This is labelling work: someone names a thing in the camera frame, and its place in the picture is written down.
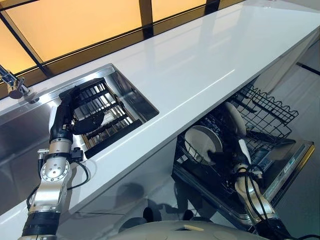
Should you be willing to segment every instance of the sink basin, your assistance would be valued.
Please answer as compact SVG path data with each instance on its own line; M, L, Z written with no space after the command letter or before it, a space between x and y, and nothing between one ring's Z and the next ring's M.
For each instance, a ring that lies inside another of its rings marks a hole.
M159 113L112 64L42 92L34 97L36 100L31 103L16 105L6 112L0 112L0 215L24 201L40 182L37 173L37 150L49 146L49 117L52 106L58 106L61 102L59 95L74 86L90 84L95 79L105 81L117 96L117 101L122 102L128 114L141 124ZM90 150L83 137L74 136L72 147L81 147L83 151ZM108 144L100 146L94 154L107 146Z

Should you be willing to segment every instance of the black metal grate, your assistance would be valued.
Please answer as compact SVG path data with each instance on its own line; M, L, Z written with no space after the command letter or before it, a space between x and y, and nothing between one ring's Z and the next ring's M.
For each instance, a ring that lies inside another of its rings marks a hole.
M265 158L267 153L286 140L291 133L288 123L298 116L298 112L292 111L289 106L283 106L281 101L275 101L274 97L268 96L267 93L261 92L252 85L242 88L227 102L231 102L237 108L245 122L247 134L244 140L252 163L261 164L266 170L272 164L271 160ZM233 139L237 136L225 120L225 111L221 104L194 125L211 129L220 138L223 152L233 154ZM228 187L232 166L229 166L227 161L220 166L204 164L203 156L186 141L184 135L185 132L178 136L176 161L200 181L211 187L212 183L215 183L215 188L218 186L223 188L225 193L231 194L232 187L231 189ZM193 149L194 155L190 154L190 148Z
M81 121L97 113L104 113L104 123L96 130L83 134L88 150L87 158L97 154L124 135L139 127L142 122L135 119L108 87L104 78L96 78L78 86L81 90L75 97L76 109L73 121Z
M237 107L245 122L245 142L252 155L261 148L271 150L281 144L292 132L288 124L299 115L298 111L291 110L251 84L242 88L229 101Z

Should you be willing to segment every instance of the white plate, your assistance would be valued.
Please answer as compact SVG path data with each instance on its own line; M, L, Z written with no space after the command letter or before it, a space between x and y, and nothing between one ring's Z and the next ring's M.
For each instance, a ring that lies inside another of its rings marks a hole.
M235 134L244 138L247 135L247 128L240 112L228 101L224 103L224 106L230 118L230 121L227 121L226 124L229 125L229 128L231 128Z
M205 126L197 125L191 127L186 131L184 138L186 140L184 142L186 150L197 162L204 165L214 164L208 156L209 150L213 153L222 152L223 150L219 137Z

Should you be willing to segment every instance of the black dish rack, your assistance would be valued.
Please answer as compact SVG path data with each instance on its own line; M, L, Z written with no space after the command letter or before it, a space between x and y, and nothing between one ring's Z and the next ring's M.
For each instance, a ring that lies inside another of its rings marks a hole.
M284 106L281 101L275 101L274 97L261 92L251 84L243 87L226 102L232 103L237 108L246 125L247 134L244 140L251 162L260 165L266 171L273 163L266 157L270 150L295 142L286 138L292 132L288 124L298 116L298 112L291 110L289 106ZM221 104L197 121L194 126L200 125L211 129L220 138L223 152L232 154L231 145L234 142L230 139L239 137L226 124L225 116L225 108ZM205 164L205 159L186 141L185 133L186 131L177 139L173 175L179 175L182 180L185 178L185 182L189 184L204 186L204 191L214 195L217 206L229 206L237 218L250 221L234 189L233 179L230 178L231 163L218 157L214 165ZM188 177L185 173L193 176L195 179L193 183L186 179Z
M74 96L73 122L93 117L101 112L107 119L107 122L98 129L81 135L87 147L87 151L84 152L87 158L91 158L143 124L140 119L135 119L130 114L104 78L95 78L77 87L80 91ZM65 94L64 92L59 97L63 98Z

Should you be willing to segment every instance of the chrome faucet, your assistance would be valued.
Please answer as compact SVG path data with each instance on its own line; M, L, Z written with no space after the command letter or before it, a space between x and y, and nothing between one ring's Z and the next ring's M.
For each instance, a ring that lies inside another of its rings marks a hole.
M30 92L29 88L24 85L25 79L23 77L17 78L12 72L5 70L1 65L0 79L6 83L8 95L12 99L20 99Z

